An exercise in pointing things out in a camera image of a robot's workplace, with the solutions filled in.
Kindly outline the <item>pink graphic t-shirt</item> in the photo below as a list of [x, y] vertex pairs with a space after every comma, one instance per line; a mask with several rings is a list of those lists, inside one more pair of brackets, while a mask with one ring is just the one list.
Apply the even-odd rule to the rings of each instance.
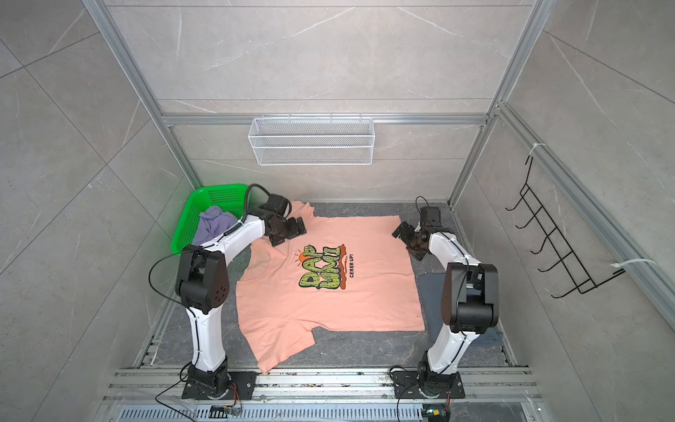
[[273, 246], [251, 244], [237, 282], [237, 317], [266, 373], [314, 346], [316, 327], [333, 332], [422, 332], [424, 319], [399, 216], [316, 216], [293, 202], [306, 234]]

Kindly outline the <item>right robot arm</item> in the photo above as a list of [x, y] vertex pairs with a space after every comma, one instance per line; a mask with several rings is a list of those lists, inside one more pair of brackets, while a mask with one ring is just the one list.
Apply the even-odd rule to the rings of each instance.
[[442, 326], [416, 374], [390, 372], [398, 398], [463, 398], [459, 364], [469, 346], [499, 321], [499, 273], [459, 245], [456, 235], [401, 223], [393, 232], [419, 260], [430, 254], [446, 267], [441, 290]]

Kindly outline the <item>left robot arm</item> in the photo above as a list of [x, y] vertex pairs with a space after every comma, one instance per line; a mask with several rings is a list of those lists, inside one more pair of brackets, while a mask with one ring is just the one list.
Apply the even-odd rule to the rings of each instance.
[[176, 294], [186, 308], [193, 339], [193, 357], [186, 368], [183, 399], [250, 397], [254, 372], [228, 371], [221, 313], [230, 293], [228, 264], [254, 241], [268, 237], [273, 246], [307, 233], [300, 217], [255, 209], [233, 227], [180, 253]]

